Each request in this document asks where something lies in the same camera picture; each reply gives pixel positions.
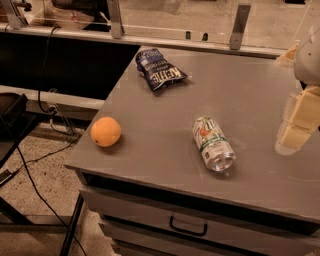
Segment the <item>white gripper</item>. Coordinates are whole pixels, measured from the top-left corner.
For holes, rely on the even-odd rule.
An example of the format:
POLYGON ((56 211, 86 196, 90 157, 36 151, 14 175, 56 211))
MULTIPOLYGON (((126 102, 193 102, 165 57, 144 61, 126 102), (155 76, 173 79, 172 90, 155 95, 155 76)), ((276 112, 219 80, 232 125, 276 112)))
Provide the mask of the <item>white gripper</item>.
POLYGON ((274 63, 283 67, 294 64, 296 79, 308 85, 298 95, 289 95, 276 137, 276 152, 292 155, 320 126, 320 27, 311 26, 299 44, 290 47, 274 63))

